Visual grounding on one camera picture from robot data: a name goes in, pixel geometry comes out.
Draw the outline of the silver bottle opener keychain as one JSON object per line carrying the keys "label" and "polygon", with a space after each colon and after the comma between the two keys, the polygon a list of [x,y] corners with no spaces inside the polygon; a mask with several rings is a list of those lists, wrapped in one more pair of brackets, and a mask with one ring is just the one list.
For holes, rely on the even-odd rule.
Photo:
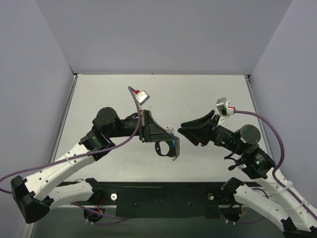
{"label": "silver bottle opener keychain", "polygon": [[172,160],[175,161],[175,160],[179,157],[179,155],[180,155],[180,139],[179,139],[178,136],[175,135],[175,130],[174,130],[174,128],[173,128],[172,126],[167,125],[167,126],[165,127],[165,130],[166,130],[166,132],[168,132],[169,134],[172,135],[173,139],[174,139],[174,138],[177,139],[177,146],[174,147],[174,149],[175,149],[175,155],[172,156]]}

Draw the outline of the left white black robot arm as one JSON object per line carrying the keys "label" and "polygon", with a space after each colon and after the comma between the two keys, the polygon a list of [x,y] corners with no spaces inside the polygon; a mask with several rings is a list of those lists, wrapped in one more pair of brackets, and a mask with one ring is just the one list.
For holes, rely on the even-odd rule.
{"label": "left white black robot arm", "polygon": [[160,143],[165,142],[169,146],[166,156],[172,159],[179,156],[180,142],[174,129],[158,125],[149,110],[141,110],[120,119],[113,108],[105,107],[98,111],[92,123],[92,129],[54,163],[25,178],[16,176],[11,180],[13,199],[26,223],[34,223],[53,208],[72,202],[103,203],[105,193],[94,178],[66,186],[60,184],[114,149],[112,138],[132,139],[137,136],[143,143],[153,142],[159,156],[162,155]]}

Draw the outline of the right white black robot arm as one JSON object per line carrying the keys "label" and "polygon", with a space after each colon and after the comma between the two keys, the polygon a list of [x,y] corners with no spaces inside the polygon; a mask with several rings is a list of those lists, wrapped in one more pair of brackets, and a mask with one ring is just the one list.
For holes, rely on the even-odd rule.
{"label": "right white black robot arm", "polygon": [[271,197],[265,198],[237,178],[231,178],[221,188],[221,197],[227,203],[246,205],[282,230],[286,238],[315,238],[317,236],[317,210],[294,188],[293,183],[281,173],[285,149],[281,137],[272,124],[259,114],[253,116],[264,121],[275,134],[280,145],[280,160],[274,160],[259,146],[260,131],[253,125],[245,125],[233,132],[220,125],[223,118],[211,111],[206,116],[183,122],[178,132],[192,144],[207,145],[210,141],[231,154],[226,160],[239,156],[228,169],[240,169],[260,185]]}

